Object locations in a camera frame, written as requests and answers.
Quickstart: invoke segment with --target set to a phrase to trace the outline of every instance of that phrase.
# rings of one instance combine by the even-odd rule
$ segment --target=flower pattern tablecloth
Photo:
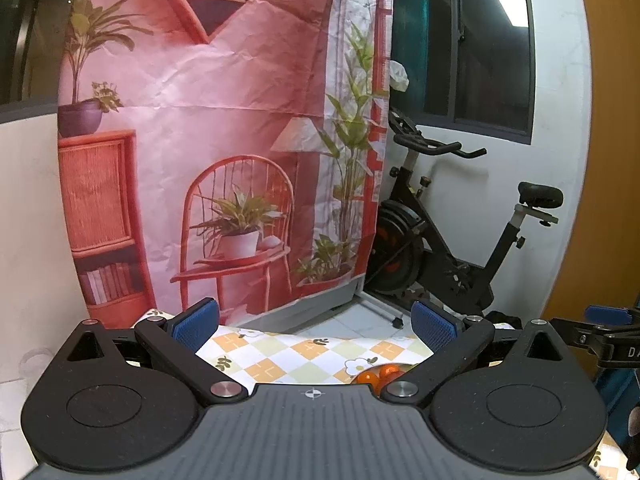
[[[173,317],[160,310],[149,310],[140,319],[148,316]],[[249,392],[256,383],[350,383],[357,374],[374,365],[414,365],[432,354],[414,336],[385,340],[309,339],[230,326],[220,326],[198,351],[199,357],[244,384]],[[637,479],[638,474],[627,471],[625,465],[625,455],[606,433],[591,461],[591,468],[603,480]]]

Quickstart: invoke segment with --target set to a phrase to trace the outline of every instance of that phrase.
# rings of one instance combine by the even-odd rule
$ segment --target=window
[[[55,110],[70,3],[0,0],[0,112],[42,103]]]
[[[394,0],[391,57],[419,124],[530,142],[534,56],[529,0]]]

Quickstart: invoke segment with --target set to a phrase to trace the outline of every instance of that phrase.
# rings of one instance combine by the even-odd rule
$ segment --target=circular pad
[[[607,415],[577,364],[518,358],[445,383],[433,398],[430,419],[436,432],[468,460],[537,473],[588,459],[604,433]]]
[[[81,372],[56,388],[39,382],[27,398],[22,426],[39,462],[71,471],[122,470],[171,450],[196,423],[197,403],[179,380],[100,361],[79,362]]]
[[[83,426],[110,428],[131,420],[141,406],[142,398],[134,390],[117,384],[101,384],[76,393],[66,410]]]
[[[530,384],[502,386],[487,396],[486,406],[495,418],[518,428],[544,426],[562,410],[553,393]]]

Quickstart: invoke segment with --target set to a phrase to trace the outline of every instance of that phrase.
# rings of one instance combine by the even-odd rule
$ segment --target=wrinkled fabric
[[[92,317],[125,326],[212,296],[222,322],[237,324],[365,272],[391,9],[392,0],[74,0],[61,111],[88,102],[102,113],[94,106],[99,126],[84,135],[89,112],[67,114],[59,149]],[[106,132],[121,158],[101,155]],[[240,220],[225,209],[236,205]]]

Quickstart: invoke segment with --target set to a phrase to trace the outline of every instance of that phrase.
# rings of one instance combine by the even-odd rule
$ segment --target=exercise bike
[[[459,314],[482,316],[494,300],[491,281],[513,244],[522,248],[520,226],[533,216],[544,226],[557,224],[558,218],[540,211],[562,205],[562,191],[529,182],[518,184],[519,203],[484,267],[460,260],[451,254],[444,238],[420,203],[419,197],[430,184],[422,177],[414,192],[409,185],[418,155],[452,153],[477,158],[486,149],[464,152],[460,142],[444,144],[422,136],[413,121],[399,110],[390,109],[389,125],[394,142],[409,149],[402,168],[392,168],[396,179],[388,200],[380,205],[376,236],[365,277],[365,289],[384,296],[401,297],[414,283],[421,285],[444,305]]]

